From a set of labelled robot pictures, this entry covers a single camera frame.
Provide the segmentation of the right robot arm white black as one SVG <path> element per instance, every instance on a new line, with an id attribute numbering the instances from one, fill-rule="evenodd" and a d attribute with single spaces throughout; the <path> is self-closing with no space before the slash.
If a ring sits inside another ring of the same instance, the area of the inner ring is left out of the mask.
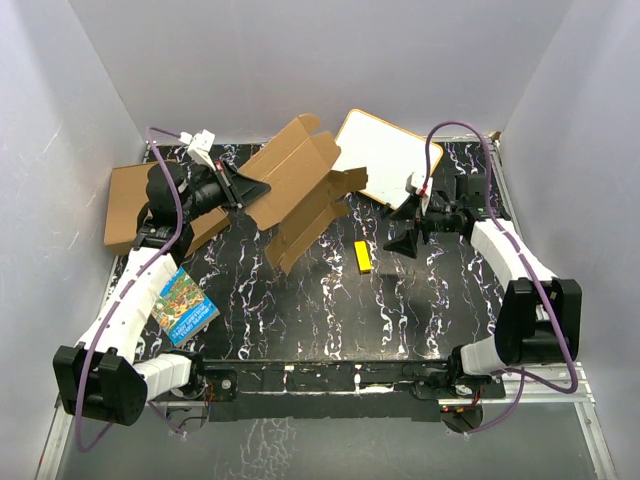
<path id="1" fill-rule="evenodd" d="M 491 208 L 485 176 L 459 175 L 455 196 L 433 190 L 412 173 L 405 201 L 391 213 L 409 227 L 385 250 L 415 258 L 418 244 L 433 233 L 456 233 L 489 264 L 504 290 L 491 337 L 457 348 L 445 376 L 447 388 L 466 397 L 482 376 L 512 366 L 575 361 L 579 350 L 582 290 L 535 258 L 511 218 Z"/>

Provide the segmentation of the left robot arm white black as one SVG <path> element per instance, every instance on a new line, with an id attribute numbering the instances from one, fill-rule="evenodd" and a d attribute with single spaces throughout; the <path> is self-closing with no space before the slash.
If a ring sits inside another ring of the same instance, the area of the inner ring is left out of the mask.
<path id="1" fill-rule="evenodd" d="M 66 413 L 130 426 L 148 401 L 174 389 L 186 399 L 200 396 L 207 376 L 182 352 L 135 360 L 138 338 L 161 293 L 191 246 L 191 221 L 216 208 L 241 209 L 270 191 L 262 181 L 226 162 L 199 165 L 192 174 L 176 162 L 147 172 L 147 201 L 126 268 L 96 320 L 73 346 L 53 358 L 59 397 Z"/>

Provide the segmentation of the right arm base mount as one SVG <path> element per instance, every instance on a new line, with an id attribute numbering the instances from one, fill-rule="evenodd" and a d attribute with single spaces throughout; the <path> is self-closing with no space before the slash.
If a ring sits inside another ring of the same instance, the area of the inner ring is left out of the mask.
<path id="1" fill-rule="evenodd" d="M 505 388 L 489 374 L 469 375 L 462 368 L 462 346 L 455 347 L 443 362 L 425 361 L 414 365 L 410 379 L 415 393 L 431 392 L 438 398 L 503 399 Z"/>

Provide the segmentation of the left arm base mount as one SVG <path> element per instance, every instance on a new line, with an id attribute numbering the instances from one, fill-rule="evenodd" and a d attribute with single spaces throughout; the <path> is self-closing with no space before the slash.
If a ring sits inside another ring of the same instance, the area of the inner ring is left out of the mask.
<path id="1" fill-rule="evenodd" d="M 172 388 L 154 398 L 155 402 L 195 401 L 205 404 L 230 402 L 237 396 L 237 374 L 233 370 L 211 370 L 182 387 Z"/>

